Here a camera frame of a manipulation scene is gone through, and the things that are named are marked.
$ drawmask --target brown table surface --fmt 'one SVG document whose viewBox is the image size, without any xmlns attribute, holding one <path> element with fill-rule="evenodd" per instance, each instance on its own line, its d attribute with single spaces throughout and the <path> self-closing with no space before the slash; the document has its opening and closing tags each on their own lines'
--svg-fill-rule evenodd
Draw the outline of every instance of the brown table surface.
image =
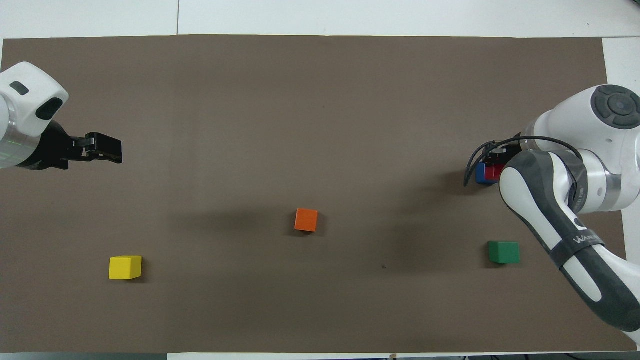
<svg viewBox="0 0 640 360">
<path fill-rule="evenodd" d="M 461 186 L 480 143 L 606 83 L 600 39 L 5 40 L 20 61 L 124 163 L 0 171 L 0 352 L 636 348 L 496 186 Z M 619 213 L 584 221 L 624 256 Z M 522 262 L 489 262 L 490 240 Z M 127 254 L 143 277 L 109 280 Z"/>
</svg>

